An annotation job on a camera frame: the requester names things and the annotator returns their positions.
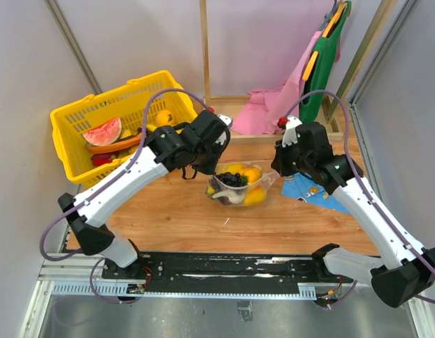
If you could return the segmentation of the white garlic bulb toy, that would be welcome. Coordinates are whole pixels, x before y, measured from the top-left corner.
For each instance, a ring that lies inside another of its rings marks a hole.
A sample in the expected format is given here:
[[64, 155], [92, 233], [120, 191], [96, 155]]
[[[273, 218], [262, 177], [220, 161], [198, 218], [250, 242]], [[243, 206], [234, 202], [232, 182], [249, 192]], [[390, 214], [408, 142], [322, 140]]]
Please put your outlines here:
[[244, 200], [245, 194], [238, 193], [237, 191], [234, 191], [231, 189], [226, 189], [226, 190], [222, 190], [222, 191], [219, 191], [217, 193], [214, 193], [211, 196], [211, 198], [215, 201], [217, 201], [218, 197], [227, 197], [232, 202], [232, 205], [236, 205], [236, 204], [240, 204]]

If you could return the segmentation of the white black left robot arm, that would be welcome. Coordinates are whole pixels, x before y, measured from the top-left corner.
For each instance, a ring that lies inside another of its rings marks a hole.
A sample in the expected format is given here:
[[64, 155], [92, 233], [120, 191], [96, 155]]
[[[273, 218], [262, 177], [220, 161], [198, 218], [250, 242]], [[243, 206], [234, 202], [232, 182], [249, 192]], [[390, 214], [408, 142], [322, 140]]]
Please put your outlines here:
[[170, 125], [157, 128], [120, 167], [87, 191], [58, 198], [61, 210], [75, 233], [82, 252], [114, 262], [127, 278], [138, 277], [143, 261], [137, 247], [112, 232], [106, 221], [128, 199], [168, 173], [191, 166], [195, 173], [212, 175], [230, 141], [232, 119], [202, 111], [176, 131]]

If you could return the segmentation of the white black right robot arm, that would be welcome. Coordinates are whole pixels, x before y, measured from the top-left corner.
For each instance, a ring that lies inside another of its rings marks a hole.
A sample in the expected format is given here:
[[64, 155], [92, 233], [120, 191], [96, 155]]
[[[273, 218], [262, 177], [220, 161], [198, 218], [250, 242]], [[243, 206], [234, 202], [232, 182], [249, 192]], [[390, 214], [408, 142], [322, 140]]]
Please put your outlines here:
[[308, 175], [349, 211], [379, 252], [375, 258], [328, 244], [313, 253], [313, 277], [326, 282], [341, 275], [367, 284], [392, 308], [430, 288], [435, 248], [425, 248], [403, 228], [349, 154], [334, 154], [325, 127], [295, 117], [280, 118], [278, 126], [284, 134], [275, 144], [272, 169], [282, 177]]

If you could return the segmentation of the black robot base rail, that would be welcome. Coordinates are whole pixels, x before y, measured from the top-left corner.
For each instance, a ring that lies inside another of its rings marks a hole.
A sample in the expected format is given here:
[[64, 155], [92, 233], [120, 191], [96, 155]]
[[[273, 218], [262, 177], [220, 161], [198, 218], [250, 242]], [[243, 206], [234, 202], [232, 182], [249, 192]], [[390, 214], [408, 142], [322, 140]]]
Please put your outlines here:
[[105, 280], [149, 278], [149, 292], [162, 295], [294, 296], [304, 284], [337, 286], [351, 279], [324, 276], [310, 256], [242, 253], [148, 252], [134, 268], [105, 260]]

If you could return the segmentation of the long yellow banana toy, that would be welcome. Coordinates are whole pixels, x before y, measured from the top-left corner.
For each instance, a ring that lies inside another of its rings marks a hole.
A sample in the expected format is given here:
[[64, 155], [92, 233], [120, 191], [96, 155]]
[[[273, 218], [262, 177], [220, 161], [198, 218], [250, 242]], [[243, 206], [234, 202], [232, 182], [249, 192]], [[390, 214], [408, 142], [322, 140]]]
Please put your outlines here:
[[228, 164], [228, 165], [223, 165], [221, 167], [221, 169], [219, 169], [214, 175], [211, 176], [211, 178], [208, 181], [208, 186], [206, 188], [206, 194], [208, 196], [212, 196], [214, 193], [217, 193], [219, 191], [222, 190], [226, 190], [226, 189], [231, 189], [234, 191], [237, 191], [238, 193], [242, 193], [245, 186], [244, 187], [228, 187], [225, 185], [220, 185], [219, 188], [217, 189], [213, 189], [210, 185], [210, 181], [217, 175], [220, 173], [224, 173], [224, 172], [231, 172], [231, 173], [237, 173], [239, 170], [241, 170], [242, 168], [245, 168], [246, 166], [243, 163], [233, 163], [233, 164]]

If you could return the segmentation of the clear zip top bag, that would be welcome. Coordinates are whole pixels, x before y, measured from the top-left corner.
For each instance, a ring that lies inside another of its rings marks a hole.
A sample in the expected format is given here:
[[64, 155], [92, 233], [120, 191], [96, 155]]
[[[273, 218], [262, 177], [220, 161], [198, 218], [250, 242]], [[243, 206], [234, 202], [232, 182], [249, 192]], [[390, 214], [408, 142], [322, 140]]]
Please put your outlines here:
[[266, 161], [221, 163], [210, 176], [205, 194], [223, 206], [254, 206], [266, 200], [278, 178]]

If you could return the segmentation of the dark blue grape bunch toy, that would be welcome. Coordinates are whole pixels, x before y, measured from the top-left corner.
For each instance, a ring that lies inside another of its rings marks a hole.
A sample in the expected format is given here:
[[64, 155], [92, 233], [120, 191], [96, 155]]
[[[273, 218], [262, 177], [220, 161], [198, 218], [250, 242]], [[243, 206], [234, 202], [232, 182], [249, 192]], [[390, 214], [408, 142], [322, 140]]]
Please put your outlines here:
[[224, 172], [217, 174], [211, 181], [210, 185], [213, 189], [217, 189], [220, 185], [228, 187], [244, 187], [246, 181], [240, 176], [239, 173]]

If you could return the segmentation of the yellow bell pepper toy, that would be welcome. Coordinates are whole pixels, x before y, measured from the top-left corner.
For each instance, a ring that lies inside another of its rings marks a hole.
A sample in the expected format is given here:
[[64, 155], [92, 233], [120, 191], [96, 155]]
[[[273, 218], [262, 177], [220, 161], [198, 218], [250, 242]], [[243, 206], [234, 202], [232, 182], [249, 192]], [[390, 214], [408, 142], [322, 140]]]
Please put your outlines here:
[[257, 167], [245, 167], [238, 171], [241, 177], [245, 177], [247, 185], [257, 182], [262, 176], [263, 172]]

